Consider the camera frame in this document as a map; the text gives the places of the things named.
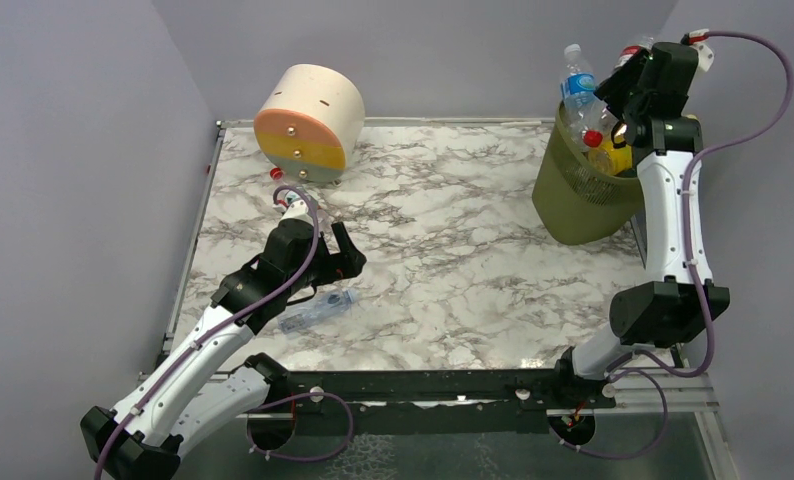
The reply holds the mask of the clear bottle pale blue cap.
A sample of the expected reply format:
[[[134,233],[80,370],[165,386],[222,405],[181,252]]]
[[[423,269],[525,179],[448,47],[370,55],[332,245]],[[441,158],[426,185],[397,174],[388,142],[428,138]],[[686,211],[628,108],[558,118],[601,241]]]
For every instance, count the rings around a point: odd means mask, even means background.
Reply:
[[[277,318],[278,327],[284,334],[309,329],[349,311],[357,300],[358,294],[353,288],[316,294],[305,303],[288,307]]]

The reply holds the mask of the yellow juice bottle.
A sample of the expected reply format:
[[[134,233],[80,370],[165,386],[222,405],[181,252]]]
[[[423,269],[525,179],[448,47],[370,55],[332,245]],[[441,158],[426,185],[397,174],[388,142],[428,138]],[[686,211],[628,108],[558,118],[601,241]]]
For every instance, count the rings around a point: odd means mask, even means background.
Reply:
[[[610,176],[618,176],[633,167],[632,149],[625,142],[616,146],[608,138],[591,148],[586,158],[599,172]]]

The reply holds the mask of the round cream drawer cabinet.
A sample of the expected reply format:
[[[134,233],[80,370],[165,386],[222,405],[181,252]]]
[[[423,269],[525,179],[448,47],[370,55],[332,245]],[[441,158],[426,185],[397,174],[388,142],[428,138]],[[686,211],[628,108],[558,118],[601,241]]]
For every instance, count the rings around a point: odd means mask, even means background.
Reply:
[[[314,64],[289,67],[253,120],[257,144],[287,178],[339,180],[365,123],[362,95],[343,74]]]

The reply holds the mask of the green mesh waste bin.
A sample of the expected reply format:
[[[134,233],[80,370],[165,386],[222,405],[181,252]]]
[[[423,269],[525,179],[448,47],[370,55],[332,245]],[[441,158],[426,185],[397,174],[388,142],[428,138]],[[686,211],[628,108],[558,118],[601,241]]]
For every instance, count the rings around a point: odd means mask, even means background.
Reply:
[[[557,106],[532,191],[532,202],[545,229],[565,245],[582,245],[615,234],[644,211],[639,180],[598,171],[581,152]]]

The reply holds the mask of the red label bottle red cap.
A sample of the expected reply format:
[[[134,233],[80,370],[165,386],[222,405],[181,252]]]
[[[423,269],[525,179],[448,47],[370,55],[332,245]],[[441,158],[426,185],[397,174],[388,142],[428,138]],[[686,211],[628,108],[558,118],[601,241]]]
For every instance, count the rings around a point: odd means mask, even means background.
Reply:
[[[587,149],[596,148],[622,123],[625,102],[643,68],[656,37],[635,36],[624,47],[611,75],[595,90],[595,100],[586,108],[578,139]]]

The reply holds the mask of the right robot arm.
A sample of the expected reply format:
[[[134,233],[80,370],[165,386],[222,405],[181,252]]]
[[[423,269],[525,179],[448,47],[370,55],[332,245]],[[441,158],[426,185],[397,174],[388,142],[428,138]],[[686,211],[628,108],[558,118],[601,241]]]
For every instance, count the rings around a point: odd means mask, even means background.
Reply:
[[[616,368],[638,355],[706,338],[699,367],[665,371],[683,378],[706,372],[715,351],[714,321],[729,306],[728,288],[713,281],[700,225],[699,154],[702,129],[684,116],[698,70],[691,46],[658,42],[637,52],[597,89],[599,99],[626,126],[646,217],[647,282],[614,295],[609,323],[568,348],[554,373],[558,396],[573,402],[600,393]]]

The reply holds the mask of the clear bottle blue label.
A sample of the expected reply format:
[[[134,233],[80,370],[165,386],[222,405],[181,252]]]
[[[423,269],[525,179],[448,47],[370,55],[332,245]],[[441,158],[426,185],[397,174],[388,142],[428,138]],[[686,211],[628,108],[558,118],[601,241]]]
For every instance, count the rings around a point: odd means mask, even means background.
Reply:
[[[560,90],[563,121],[578,148],[588,151],[599,146],[614,122],[603,101],[595,94],[593,68],[579,44],[570,44],[563,51],[565,66]]]

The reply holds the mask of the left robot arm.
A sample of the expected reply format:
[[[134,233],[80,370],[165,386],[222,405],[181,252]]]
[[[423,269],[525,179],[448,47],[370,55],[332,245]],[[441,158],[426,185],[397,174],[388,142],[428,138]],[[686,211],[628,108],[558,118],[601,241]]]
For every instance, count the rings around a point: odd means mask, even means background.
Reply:
[[[204,387],[297,292],[362,273],[366,257],[345,224],[331,229],[335,253],[318,222],[283,217],[263,251],[223,278],[195,327],[155,371],[113,407],[83,416],[94,478],[170,479],[197,444],[238,415],[306,398],[290,389],[289,371],[267,354],[248,357],[215,389]]]

